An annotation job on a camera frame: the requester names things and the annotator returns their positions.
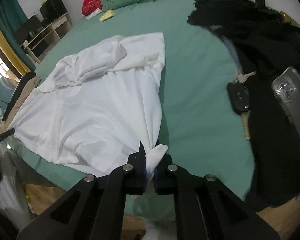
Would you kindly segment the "white t-shirt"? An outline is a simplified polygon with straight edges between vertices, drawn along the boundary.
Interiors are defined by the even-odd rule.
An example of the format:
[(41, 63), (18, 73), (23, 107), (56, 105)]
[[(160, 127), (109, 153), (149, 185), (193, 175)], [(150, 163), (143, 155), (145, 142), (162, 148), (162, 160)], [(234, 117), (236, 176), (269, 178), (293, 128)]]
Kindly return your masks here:
[(46, 161), (97, 176), (110, 174), (143, 146), (146, 189), (168, 147), (157, 142), (165, 66), (161, 32), (116, 35), (61, 59), (24, 101), (10, 127)]

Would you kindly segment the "black clothes pile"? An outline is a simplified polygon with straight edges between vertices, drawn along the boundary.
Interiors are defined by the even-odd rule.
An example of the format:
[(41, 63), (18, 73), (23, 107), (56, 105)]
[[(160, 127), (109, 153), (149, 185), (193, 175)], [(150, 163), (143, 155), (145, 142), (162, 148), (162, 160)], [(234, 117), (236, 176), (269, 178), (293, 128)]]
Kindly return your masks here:
[(230, 42), (248, 76), (255, 170), (245, 201), (255, 211), (283, 205), (300, 194), (300, 138), (271, 84), (289, 67), (300, 74), (300, 28), (249, 0), (195, 0), (195, 6), (189, 24)]

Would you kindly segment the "beige folded garment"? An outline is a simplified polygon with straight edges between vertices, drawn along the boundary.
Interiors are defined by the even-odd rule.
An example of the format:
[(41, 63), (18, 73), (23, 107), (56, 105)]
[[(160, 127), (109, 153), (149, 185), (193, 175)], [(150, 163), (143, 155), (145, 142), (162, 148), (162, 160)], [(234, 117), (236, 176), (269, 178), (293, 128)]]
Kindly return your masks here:
[(31, 94), (31, 92), (39, 86), (41, 79), (35, 72), (28, 72), (18, 83), (10, 102), (7, 105), (6, 111), (0, 123), (0, 134), (6, 132), (19, 109)]

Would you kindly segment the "black garment under beige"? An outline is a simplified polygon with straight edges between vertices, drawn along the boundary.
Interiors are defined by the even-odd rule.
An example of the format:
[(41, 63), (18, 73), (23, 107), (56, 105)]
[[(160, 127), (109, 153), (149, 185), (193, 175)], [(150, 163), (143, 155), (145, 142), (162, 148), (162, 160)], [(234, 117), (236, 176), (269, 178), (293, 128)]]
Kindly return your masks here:
[(32, 79), (36, 77), (36, 72), (31, 71), (26, 73), (24, 76), (21, 77), (21, 80), (19, 81), (18, 85), (16, 86), (16, 89), (13, 92), (13, 95), (7, 105), (6, 111), (2, 117), (2, 121), (6, 121), (11, 110), (15, 106), (16, 101), (19, 99), (19, 96), (21, 95), (23, 89), (27, 85), (27, 83)]

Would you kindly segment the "green bed sheet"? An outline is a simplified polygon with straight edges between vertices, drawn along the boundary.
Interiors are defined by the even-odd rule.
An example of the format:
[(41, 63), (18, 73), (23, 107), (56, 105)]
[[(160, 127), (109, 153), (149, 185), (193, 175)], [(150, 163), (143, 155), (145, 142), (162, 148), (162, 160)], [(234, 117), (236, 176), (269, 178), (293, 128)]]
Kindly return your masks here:
[[(98, 16), (82, 19), (43, 59), (36, 72), (43, 83), (61, 59), (106, 38), (161, 32), (165, 66), (159, 88), (162, 120), (157, 142), (168, 147), (166, 153), (177, 165), (197, 176), (214, 174), (245, 199), (254, 161), (226, 91), (235, 74), (235, 63), (217, 37), (188, 24), (193, 9), (193, 0), (157, 0), (117, 9), (115, 16), (105, 22), (100, 22)], [(65, 190), (85, 174), (46, 161), (15, 135), (8, 142), (23, 161)]]

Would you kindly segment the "white wooden shelf desk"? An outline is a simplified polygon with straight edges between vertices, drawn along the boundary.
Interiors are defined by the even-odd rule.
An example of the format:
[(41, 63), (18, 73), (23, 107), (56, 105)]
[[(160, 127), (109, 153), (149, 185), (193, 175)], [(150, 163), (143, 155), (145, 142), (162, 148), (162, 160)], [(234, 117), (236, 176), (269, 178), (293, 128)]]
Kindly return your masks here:
[(71, 29), (71, 17), (66, 12), (44, 28), (39, 29), (34, 37), (29, 41), (25, 40), (20, 47), (30, 61), (38, 65)]

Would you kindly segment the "black car key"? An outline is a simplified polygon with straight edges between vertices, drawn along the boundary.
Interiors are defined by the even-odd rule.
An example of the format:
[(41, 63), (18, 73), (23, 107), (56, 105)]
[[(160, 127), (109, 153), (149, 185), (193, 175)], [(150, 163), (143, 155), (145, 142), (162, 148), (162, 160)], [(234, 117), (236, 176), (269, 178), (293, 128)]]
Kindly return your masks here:
[(232, 110), (241, 117), (243, 126), (243, 133), (245, 140), (250, 140), (250, 132), (248, 125), (248, 113), (250, 110), (249, 92), (245, 86), (247, 79), (256, 74), (250, 72), (248, 74), (241, 74), (235, 68), (236, 75), (234, 81), (227, 84), (227, 92), (232, 106)]

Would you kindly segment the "teal yellow curtain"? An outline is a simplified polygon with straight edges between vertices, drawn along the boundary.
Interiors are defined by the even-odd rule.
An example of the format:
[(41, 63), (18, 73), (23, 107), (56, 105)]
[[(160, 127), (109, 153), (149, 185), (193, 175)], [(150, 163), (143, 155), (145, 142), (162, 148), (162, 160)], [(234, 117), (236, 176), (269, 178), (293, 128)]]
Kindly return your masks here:
[(21, 75), (36, 69), (13, 36), (26, 21), (18, 0), (0, 1), (0, 49)]

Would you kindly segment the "grey smartphone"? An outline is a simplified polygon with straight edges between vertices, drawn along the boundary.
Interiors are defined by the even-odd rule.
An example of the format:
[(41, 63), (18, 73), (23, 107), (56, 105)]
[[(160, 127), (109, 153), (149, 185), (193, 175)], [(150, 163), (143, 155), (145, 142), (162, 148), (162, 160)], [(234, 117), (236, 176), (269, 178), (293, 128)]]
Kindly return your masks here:
[(300, 139), (300, 75), (288, 67), (271, 83), (274, 96), (298, 132)]

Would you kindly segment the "black monitor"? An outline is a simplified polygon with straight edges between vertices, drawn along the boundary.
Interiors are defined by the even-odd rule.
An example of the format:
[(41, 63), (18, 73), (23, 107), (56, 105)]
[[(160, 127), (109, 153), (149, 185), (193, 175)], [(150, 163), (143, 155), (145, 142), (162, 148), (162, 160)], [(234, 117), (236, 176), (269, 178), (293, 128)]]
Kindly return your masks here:
[(62, 0), (47, 0), (39, 11), (46, 21), (53, 21), (68, 12)]

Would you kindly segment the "yellow green packet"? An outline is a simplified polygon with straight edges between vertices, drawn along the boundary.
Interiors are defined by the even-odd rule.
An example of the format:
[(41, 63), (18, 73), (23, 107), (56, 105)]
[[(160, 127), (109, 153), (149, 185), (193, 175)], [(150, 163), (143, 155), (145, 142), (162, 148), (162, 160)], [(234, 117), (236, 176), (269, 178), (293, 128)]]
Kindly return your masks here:
[(100, 16), (99, 20), (100, 20), (100, 22), (104, 22), (114, 16), (115, 16), (115, 13), (112, 10), (107, 10), (105, 13), (103, 13)]

